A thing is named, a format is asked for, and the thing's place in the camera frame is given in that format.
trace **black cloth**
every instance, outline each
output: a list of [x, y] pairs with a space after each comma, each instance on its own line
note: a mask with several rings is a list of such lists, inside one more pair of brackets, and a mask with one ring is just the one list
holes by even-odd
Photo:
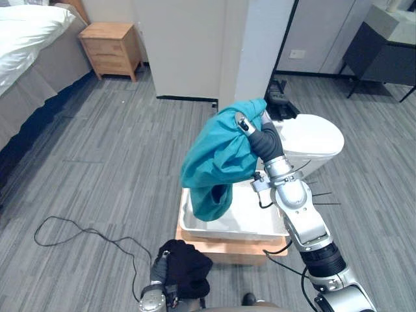
[[194, 245], [175, 239], [159, 248], [156, 261], [165, 250], [170, 252], [165, 286], [177, 285], [177, 296], [180, 299], [197, 299], [209, 294], [206, 277], [213, 262], [196, 250]]

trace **wooden nightstand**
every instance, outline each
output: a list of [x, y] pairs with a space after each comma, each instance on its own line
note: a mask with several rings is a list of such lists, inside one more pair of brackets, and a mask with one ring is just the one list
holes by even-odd
[[132, 23], [93, 23], [78, 37], [99, 80], [111, 73], [137, 81], [135, 70], [141, 57]]

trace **nightstand drawer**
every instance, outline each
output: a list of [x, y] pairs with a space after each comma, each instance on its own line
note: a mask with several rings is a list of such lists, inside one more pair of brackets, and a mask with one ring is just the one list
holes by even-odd
[[120, 42], [117, 40], [84, 39], [84, 44], [90, 55], [124, 55]]
[[129, 71], [125, 57], [118, 55], [91, 55], [94, 66], [100, 73], [122, 73]]

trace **bed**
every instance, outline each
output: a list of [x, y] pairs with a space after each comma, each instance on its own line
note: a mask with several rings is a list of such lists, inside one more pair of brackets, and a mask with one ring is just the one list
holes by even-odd
[[[0, 7], [0, 150], [45, 100], [91, 70], [77, 39], [87, 26], [85, 12], [60, 2]], [[46, 11], [57, 16], [49, 19]]]

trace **white wall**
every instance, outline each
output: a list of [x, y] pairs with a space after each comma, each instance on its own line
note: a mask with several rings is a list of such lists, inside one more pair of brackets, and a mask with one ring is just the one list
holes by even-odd
[[222, 44], [219, 107], [235, 101], [235, 89], [240, 68], [241, 49], [246, 30], [249, 0], [227, 0]]
[[218, 98], [226, 2], [136, 0], [156, 93]]
[[265, 95], [293, 2], [250, 0], [235, 89], [236, 101]]
[[262, 98], [294, 0], [86, 0], [91, 21], [142, 32], [158, 96]]
[[[413, 0], [402, 0], [408, 8]], [[300, 0], [278, 64], [278, 70], [338, 73], [342, 57], [372, 3], [388, 0]], [[292, 49], [306, 50], [304, 59], [290, 59]]]

